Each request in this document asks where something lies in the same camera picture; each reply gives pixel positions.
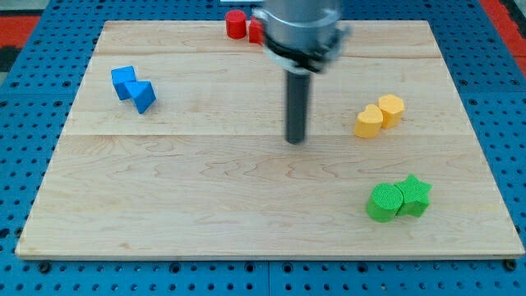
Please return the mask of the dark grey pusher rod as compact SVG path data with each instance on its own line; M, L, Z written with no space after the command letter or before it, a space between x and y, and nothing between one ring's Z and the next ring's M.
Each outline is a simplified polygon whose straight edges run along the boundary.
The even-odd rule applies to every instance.
M310 83L309 74L286 72L285 139L293 145L306 137Z

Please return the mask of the red block behind arm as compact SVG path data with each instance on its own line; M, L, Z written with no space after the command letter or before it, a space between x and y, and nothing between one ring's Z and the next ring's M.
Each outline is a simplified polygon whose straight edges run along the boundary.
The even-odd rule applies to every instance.
M248 26L248 35L249 42L251 44L264 44L264 26L263 24L254 16L251 17L250 24Z

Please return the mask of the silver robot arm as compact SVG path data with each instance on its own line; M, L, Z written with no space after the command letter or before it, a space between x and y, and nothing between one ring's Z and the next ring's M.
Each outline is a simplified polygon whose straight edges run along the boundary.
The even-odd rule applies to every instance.
M265 0L253 10L263 25L264 50L284 69L284 137L305 141L311 76L323 72L342 53L349 28L338 27L341 0Z

